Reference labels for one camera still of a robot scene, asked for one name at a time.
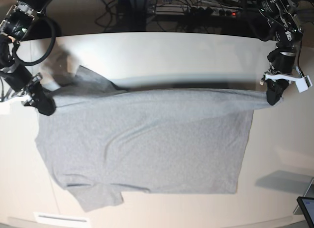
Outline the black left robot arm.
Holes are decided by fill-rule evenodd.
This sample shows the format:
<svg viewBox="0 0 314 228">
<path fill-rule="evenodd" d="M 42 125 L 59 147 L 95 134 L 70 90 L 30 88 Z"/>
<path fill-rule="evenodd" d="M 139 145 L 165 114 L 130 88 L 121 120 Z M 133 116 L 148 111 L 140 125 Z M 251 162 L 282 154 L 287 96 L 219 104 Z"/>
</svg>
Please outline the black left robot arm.
<svg viewBox="0 0 314 228">
<path fill-rule="evenodd" d="M 295 44 L 300 42 L 303 37 L 296 13 L 298 2 L 297 0 L 256 0 L 256 3 L 259 12 L 267 19 L 270 26 L 267 39 L 275 37 L 278 41 L 276 49 L 267 56 L 270 68 L 262 78 L 267 85 L 267 102 L 275 105 L 291 81 L 272 76 L 292 75 L 297 55 Z"/>
</svg>

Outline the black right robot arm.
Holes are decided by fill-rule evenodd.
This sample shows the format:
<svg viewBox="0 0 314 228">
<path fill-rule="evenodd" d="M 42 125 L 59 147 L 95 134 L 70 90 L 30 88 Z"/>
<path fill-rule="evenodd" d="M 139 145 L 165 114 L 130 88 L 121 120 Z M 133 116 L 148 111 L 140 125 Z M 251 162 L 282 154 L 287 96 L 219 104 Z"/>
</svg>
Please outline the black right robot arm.
<svg viewBox="0 0 314 228">
<path fill-rule="evenodd" d="M 27 69 L 43 62 L 52 52 L 56 42 L 56 28 L 46 15 L 46 8 L 52 0 L 15 0 L 0 24 L 0 84 L 8 84 L 7 92 L 1 91 L 0 102 L 20 101 L 25 107 L 33 107 L 45 116 L 55 110 L 53 98 L 41 85 L 43 76 Z M 22 40 L 30 33 L 36 22 L 44 21 L 51 30 L 51 41 L 42 57 L 26 62 L 18 57 L 17 51 Z"/>
</svg>

